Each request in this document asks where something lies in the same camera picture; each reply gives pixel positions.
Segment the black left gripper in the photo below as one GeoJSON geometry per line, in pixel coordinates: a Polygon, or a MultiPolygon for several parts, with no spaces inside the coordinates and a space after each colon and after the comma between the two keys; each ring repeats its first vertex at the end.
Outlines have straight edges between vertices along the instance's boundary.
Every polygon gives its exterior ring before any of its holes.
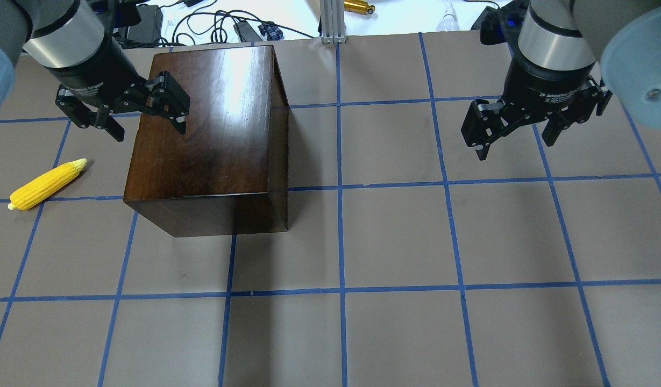
{"type": "Polygon", "coordinates": [[[123,142],[125,130],[110,113],[140,112],[186,133],[190,96],[168,71],[151,80],[139,76],[114,37],[104,37],[86,61],[55,69],[55,78],[60,83],[55,105],[79,128],[104,130],[123,142]]]}

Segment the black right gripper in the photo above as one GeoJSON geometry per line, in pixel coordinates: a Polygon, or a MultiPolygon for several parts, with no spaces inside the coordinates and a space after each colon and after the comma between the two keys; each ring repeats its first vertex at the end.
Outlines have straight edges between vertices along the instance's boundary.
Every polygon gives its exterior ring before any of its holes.
{"type": "Polygon", "coordinates": [[[468,147],[485,161],[491,145],[520,127],[546,120],[542,139],[547,147],[574,123],[603,115],[613,92],[603,79],[590,76],[593,66],[558,71],[515,56],[504,84],[502,99],[491,103],[475,99],[468,107],[461,134],[468,147]]]}

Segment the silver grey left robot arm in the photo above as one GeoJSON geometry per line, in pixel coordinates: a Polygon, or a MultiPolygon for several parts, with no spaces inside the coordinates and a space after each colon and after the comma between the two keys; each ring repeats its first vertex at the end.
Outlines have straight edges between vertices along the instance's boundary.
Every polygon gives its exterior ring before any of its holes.
{"type": "Polygon", "coordinates": [[[167,71],[139,76],[86,1],[0,1],[0,108],[22,52],[60,83],[55,105],[77,127],[124,140],[114,113],[139,112],[186,132],[190,97],[167,71]]]}

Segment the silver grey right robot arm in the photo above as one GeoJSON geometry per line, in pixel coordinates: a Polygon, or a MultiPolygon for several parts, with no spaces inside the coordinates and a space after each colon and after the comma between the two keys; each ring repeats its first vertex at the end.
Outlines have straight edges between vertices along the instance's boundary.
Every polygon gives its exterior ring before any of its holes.
{"type": "Polygon", "coordinates": [[[511,1],[473,25],[485,46],[507,44],[502,96],[475,99],[461,125],[480,161],[517,128],[545,123],[551,147],[617,96],[637,122],[661,130],[661,1],[511,1]]]}

